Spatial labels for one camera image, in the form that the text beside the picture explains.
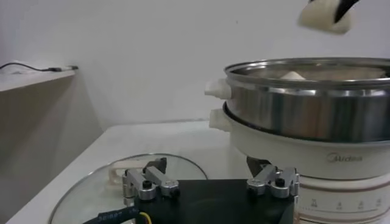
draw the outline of yellow wire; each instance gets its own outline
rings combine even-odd
[[[140,212],[140,215],[144,216],[148,224],[152,224],[151,217],[146,212]]]

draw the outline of metal gripper clamp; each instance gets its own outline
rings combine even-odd
[[[254,196],[263,195],[267,186],[276,198],[298,196],[299,174],[293,167],[279,171],[273,165],[266,165],[253,179],[247,180],[248,192]]]
[[[127,169],[122,177],[124,203],[127,206],[133,202],[134,196],[142,201],[153,200],[157,195],[157,187],[164,197],[177,198],[180,195],[179,182],[169,179],[155,166],[147,166],[144,174],[138,169]]]

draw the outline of pot handle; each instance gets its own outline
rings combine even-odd
[[[113,163],[108,171],[110,185],[122,185],[122,176],[119,176],[117,170],[126,170],[130,168],[143,169],[148,160],[123,160]]]
[[[229,100],[232,98],[232,87],[227,84],[226,79],[209,81],[206,84],[205,95]]]
[[[210,128],[216,128],[221,131],[232,131],[232,125],[229,120],[226,119],[226,115],[222,109],[211,110],[208,126]]]

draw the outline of white food item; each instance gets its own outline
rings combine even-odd
[[[340,0],[314,0],[300,14],[299,24],[326,32],[344,34],[351,28],[351,9],[335,23]]]
[[[285,74],[284,76],[281,77],[281,79],[305,80],[305,78],[303,78],[300,74],[293,71]]]

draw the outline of wall shelf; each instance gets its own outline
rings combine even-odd
[[[74,70],[63,72],[34,72],[28,74],[0,74],[0,92],[75,75]]]

